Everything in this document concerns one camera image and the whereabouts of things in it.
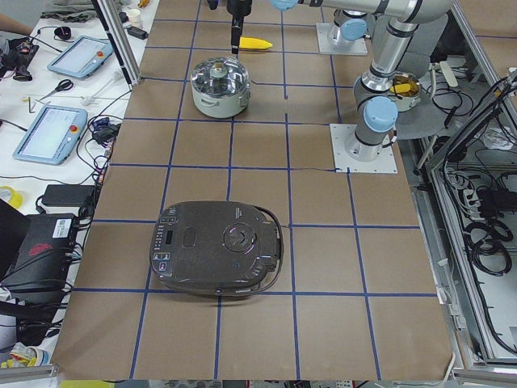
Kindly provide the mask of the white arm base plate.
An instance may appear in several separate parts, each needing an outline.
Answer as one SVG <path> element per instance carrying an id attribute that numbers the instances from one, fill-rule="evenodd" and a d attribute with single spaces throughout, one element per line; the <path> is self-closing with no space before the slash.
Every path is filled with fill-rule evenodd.
<path id="1" fill-rule="evenodd" d="M 366 56 L 368 50 L 364 35 L 367 24 L 362 19 L 351 19 L 342 26 L 317 23 L 319 53 L 329 55 Z"/>
<path id="2" fill-rule="evenodd" d="M 334 169 L 342 173 L 397 174 L 393 145 L 386 133 L 380 145 L 364 145 L 355 124 L 330 124 Z"/>

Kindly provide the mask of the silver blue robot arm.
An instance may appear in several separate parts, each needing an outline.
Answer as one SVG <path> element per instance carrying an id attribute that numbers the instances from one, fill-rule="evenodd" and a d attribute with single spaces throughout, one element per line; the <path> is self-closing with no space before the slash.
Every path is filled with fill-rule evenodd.
<path id="1" fill-rule="evenodd" d="M 251 13 L 252 1 L 227 1 L 226 10 L 232 16 L 231 52 L 234 55 L 243 49 L 242 30 L 244 19 Z M 364 37 L 368 34 L 367 14 L 336 8 L 332 23 L 317 23 L 319 53 L 365 56 L 368 51 Z"/>
<path id="2" fill-rule="evenodd" d="M 348 155 L 360 162 L 375 160 L 385 136 L 396 124 L 398 110 L 388 97 L 397 67 L 420 24 L 445 15 L 451 1 L 312 1 L 311 7 L 332 7 L 390 17 L 371 65 L 354 85 L 358 124 L 345 140 Z"/>

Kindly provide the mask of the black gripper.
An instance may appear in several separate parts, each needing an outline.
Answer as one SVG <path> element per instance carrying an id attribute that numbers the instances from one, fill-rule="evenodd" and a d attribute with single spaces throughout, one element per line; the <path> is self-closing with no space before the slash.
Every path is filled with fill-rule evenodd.
<path id="1" fill-rule="evenodd" d="M 244 18 L 251 13 L 252 0 L 227 0 L 226 9 L 233 16 L 231 27 L 231 53 L 238 55 Z"/>

